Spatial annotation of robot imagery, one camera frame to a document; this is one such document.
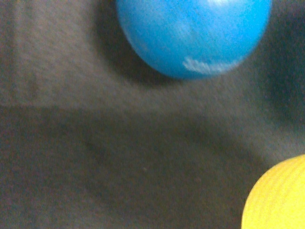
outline ball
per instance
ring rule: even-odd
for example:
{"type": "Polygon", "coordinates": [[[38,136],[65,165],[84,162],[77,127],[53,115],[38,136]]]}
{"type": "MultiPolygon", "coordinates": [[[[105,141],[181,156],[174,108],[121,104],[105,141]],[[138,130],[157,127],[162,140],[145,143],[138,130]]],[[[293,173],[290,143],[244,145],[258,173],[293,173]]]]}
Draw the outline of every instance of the ball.
{"type": "Polygon", "coordinates": [[[305,228],[305,155],[267,171],[246,201],[242,229],[305,228]]]}
{"type": "Polygon", "coordinates": [[[152,68],[178,79],[236,67],[260,41],[272,0],[117,0],[121,28],[152,68]]]}

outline blue ball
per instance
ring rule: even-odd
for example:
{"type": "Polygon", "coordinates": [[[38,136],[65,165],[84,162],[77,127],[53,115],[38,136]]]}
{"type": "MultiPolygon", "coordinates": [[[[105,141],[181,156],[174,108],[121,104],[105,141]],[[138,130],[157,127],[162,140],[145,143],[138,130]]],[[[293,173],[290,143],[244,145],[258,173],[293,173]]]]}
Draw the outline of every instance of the blue ball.
{"type": "Polygon", "coordinates": [[[260,41],[272,0],[117,0],[120,25],[152,68],[196,79],[236,67],[260,41]]]}

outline yellow ball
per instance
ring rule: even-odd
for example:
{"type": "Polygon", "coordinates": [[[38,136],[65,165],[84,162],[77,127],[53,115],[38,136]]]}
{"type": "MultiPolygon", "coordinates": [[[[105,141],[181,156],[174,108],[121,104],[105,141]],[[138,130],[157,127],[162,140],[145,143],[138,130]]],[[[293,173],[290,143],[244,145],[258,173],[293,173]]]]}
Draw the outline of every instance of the yellow ball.
{"type": "Polygon", "coordinates": [[[257,181],[242,229],[305,229],[305,155],[281,162],[257,181]]]}

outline fabric surface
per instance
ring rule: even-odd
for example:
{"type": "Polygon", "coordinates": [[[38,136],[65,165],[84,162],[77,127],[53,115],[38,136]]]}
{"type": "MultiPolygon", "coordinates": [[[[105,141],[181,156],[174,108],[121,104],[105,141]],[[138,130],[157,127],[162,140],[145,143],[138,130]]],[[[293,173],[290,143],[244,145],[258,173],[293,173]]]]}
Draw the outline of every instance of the fabric surface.
{"type": "Polygon", "coordinates": [[[305,5],[274,0],[237,69],[174,81],[112,0],[0,0],[0,228],[240,228],[305,150],[305,5]]]}

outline dark gray surface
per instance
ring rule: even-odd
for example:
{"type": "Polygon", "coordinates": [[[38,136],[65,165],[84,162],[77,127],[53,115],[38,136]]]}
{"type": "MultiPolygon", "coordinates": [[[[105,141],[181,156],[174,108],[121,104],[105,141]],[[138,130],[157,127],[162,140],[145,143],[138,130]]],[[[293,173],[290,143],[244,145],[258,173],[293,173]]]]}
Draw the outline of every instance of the dark gray surface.
{"type": "Polygon", "coordinates": [[[0,228],[237,229],[255,181],[305,153],[302,0],[194,82],[134,54],[114,1],[0,3],[0,228]]]}

